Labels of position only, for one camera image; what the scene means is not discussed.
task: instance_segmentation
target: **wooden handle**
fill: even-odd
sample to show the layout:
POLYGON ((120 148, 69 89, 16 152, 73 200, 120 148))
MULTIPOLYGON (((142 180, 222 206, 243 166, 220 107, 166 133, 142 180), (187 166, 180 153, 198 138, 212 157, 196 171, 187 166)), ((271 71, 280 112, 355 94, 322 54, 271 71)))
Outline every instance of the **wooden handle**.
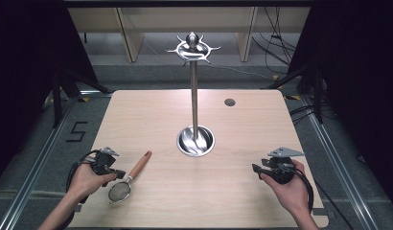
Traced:
POLYGON ((137 162, 137 164, 134 166, 134 168, 131 170, 131 172, 128 174, 128 176, 131 176, 131 178, 134 179, 134 177, 142 170, 142 168, 146 165, 148 160, 150 159, 152 155, 151 151, 146 152, 146 154, 137 162))

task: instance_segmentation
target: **forearm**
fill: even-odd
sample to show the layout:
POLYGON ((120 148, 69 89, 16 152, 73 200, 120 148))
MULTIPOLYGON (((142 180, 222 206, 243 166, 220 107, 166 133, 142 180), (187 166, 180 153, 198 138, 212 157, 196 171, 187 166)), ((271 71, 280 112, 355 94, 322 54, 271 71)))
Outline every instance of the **forearm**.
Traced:
POLYGON ((297 223, 299 229, 305 229, 305 230, 319 229, 315 221, 313 220, 312 216, 308 212, 308 210, 303 210, 301 212, 294 212, 291 214, 292 217, 295 219, 295 222, 297 223))
POLYGON ((67 193, 59 202, 57 207, 44 220, 39 229, 56 229, 64 223, 74 212, 75 207, 80 202, 80 197, 74 193, 67 193))

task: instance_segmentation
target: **light wooden tabletop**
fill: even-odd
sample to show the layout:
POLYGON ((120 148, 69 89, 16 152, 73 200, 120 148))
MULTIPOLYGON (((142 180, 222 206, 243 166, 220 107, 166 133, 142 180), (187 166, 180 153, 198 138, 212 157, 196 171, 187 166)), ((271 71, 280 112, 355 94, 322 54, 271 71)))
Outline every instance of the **light wooden tabletop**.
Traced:
MULTIPOLYGON (((301 145, 277 90, 198 90, 198 123, 216 143, 201 157, 183 154, 176 137, 192 124, 191 90, 133 90, 113 94, 93 149, 111 147, 121 155, 113 169, 130 172, 148 151, 152 156, 131 183, 128 199, 109 204, 99 189, 75 214, 71 227, 266 228, 296 226, 265 182, 252 171, 267 153, 301 145), (235 100, 227 106, 226 99, 235 100)), ((323 204, 304 156, 314 189, 323 204)), ((320 227, 325 215, 313 216, 320 227)))

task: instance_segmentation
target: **round metal base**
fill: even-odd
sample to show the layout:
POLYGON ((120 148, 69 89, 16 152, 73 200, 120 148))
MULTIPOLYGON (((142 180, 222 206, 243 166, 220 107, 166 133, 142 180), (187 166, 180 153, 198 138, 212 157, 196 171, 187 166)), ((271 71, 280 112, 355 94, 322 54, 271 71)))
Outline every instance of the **round metal base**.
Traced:
POLYGON ((210 152, 215 145, 215 137, 211 130, 205 126, 198 126, 197 130, 196 140, 194 140, 192 126, 182 129, 176 138, 179 150, 188 156, 203 156, 210 152))

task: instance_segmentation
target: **mesh strainer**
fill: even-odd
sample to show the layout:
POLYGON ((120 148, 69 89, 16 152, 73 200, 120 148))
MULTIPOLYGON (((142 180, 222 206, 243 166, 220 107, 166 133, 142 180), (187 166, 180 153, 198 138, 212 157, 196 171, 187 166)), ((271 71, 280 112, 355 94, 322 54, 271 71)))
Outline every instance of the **mesh strainer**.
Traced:
POLYGON ((146 165, 147 161, 151 157, 151 151, 146 152, 146 154, 137 162, 133 170, 128 174, 127 181, 116 183, 109 191, 109 203, 115 203, 122 201, 130 195, 131 187, 130 183, 134 177, 142 170, 146 165))

